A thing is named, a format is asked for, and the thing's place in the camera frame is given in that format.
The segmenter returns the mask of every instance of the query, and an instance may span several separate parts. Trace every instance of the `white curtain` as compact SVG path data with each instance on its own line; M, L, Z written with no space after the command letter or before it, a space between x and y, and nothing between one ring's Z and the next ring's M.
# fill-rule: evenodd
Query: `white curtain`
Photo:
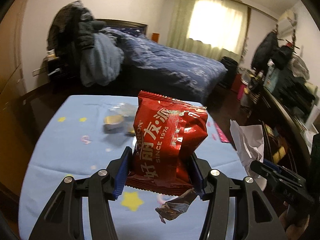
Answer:
M167 45L220 60L241 58L247 6L231 0L176 0Z

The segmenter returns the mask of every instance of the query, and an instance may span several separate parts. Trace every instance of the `crumpled paper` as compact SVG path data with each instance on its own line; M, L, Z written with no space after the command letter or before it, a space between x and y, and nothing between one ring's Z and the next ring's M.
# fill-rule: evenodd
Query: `crumpled paper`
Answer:
M165 224L165 220L174 220L182 213L187 212L190 204L196 199L197 194L194 188L188 189L181 196L166 201L160 208L156 208L160 220Z
M263 163L264 139L261 125L239 126L230 120L230 132L235 143L238 156L248 176L257 179L260 176L250 169L254 160Z

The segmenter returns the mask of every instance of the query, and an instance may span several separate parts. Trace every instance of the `plastic wrapper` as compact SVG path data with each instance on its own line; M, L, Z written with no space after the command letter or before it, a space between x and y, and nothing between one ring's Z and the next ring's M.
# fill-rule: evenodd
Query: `plastic wrapper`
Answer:
M180 196L192 188L185 162L207 137L206 108L143 91L138 99L137 150L126 184Z
M310 79L309 70L306 64L303 59L295 53L292 54L292 59L288 64L288 68L292 71L294 77L302 77L305 80Z
M192 188L188 189L181 196L173 200L166 201L161 205L160 208L156 208L156 211L160 216L160 220L165 224L164 219L174 220L179 215L187 212L189 206L196 199L196 197L197 194L195 192L195 189Z
M260 176L250 169L252 161L263 163L264 138L261 125L239 126L230 120L230 132L237 154L248 176L257 179Z
M105 129L123 128L125 134L134 136L133 121L136 112L137 107L127 103L119 103L109 108L104 118Z

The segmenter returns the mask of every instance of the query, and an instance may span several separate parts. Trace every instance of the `table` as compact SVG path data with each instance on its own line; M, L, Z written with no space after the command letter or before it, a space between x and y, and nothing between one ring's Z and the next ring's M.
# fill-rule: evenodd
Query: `table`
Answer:
M64 177L89 177L106 168L111 160L119 158L125 146L132 145L132 137L106 134L103 130L103 118L108 108L119 103L137 106L138 99L70 96L51 119L36 144L21 190L19 232L22 240L29 238L42 209ZM219 169L228 177L243 179L246 172L236 151L230 143L220 141L210 116L207 129L209 136L196 150L197 156L206 159L212 168ZM109 202L119 240L198 239L208 202L196 198L185 214L163 224L155 208L169 198L126 186L118 200ZM235 202L231 199L226 239L232 239L234 210ZM84 198L84 235L85 239L92 239L88 216L88 201Z

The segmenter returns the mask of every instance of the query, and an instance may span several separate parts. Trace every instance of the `blue gripper pad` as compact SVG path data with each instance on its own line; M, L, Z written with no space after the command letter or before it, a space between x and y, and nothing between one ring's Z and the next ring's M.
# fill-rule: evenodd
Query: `blue gripper pad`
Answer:
M188 173L191 183L196 193L200 196L200 199L210 192L205 179L210 170L211 166L206 160L199 159L195 153L192 154L188 163Z
M118 199L118 197L122 194L122 191L124 189L124 184L128 177L129 172L129 156L126 155L119 167L119 171L115 177L115 188L112 192L115 199Z
M276 172L278 172L279 174L281 174L281 170L278 167L278 165L272 163L271 161L268 161L266 159L263 159L263 164L265 164L266 166L268 166L269 168L272 168L273 170L275 170Z
M130 147L126 147L120 159L112 160L107 170L110 176L114 178L112 196L114 199L122 194L124 184L127 180L129 173L129 163L132 157L132 150Z

